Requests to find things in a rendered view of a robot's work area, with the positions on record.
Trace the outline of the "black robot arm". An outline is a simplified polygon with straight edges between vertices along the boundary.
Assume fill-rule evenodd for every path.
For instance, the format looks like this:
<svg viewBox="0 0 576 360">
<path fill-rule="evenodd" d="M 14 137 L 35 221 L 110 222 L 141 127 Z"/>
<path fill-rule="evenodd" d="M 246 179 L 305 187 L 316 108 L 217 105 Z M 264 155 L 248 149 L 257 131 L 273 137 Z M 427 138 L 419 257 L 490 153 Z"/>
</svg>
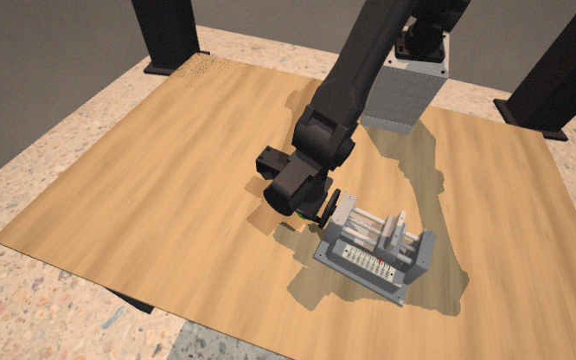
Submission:
<svg viewBox="0 0 576 360">
<path fill-rule="evenodd" d="M 397 59 L 442 63 L 443 32 L 452 31 L 470 1 L 365 1 L 336 63 L 295 125 L 296 150 L 288 155 L 268 145 L 255 159 L 257 172 L 273 180 L 263 194 L 274 210 L 291 216 L 350 156 L 357 120 L 393 46 Z M 417 22 L 403 31 L 410 16 Z"/>
</svg>

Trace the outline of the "grey slide clamp with black handwheel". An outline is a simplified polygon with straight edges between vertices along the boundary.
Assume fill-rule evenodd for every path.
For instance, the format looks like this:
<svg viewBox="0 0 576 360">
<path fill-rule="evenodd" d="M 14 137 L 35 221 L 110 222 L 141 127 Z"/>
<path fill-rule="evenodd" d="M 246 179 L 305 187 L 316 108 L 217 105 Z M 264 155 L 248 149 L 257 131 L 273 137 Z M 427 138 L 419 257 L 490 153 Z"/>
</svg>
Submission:
<svg viewBox="0 0 576 360">
<path fill-rule="evenodd" d="M 346 191 L 336 206 L 340 193 L 336 189 L 321 218 L 311 220 L 323 228 L 331 216 L 313 259 L 402 306 L 408 285 L 429 270 L 437 234 L 407 232 L 406 211 L 384 221 L 354 206 L 357 197 Z"/>
</svg>

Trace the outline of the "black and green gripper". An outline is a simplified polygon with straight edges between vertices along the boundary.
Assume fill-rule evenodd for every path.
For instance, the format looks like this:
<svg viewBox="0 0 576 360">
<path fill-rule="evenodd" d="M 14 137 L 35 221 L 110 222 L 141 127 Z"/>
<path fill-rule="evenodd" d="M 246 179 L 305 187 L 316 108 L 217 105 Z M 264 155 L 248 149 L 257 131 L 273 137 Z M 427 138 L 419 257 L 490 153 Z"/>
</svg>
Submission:
<svg viewBox="0 0 576 360">
<path fill-rule="evenodd" d="M 295 210 L 298 216 L 304 220 L 313 220 L 323 203 L 328 196 L 328 190 L 333 184 L 333 179 L 327 177 L 327 179 L 320 185 L 314 186 L 313 191 L 304 199 L 300 206 Z"/>
</svg>

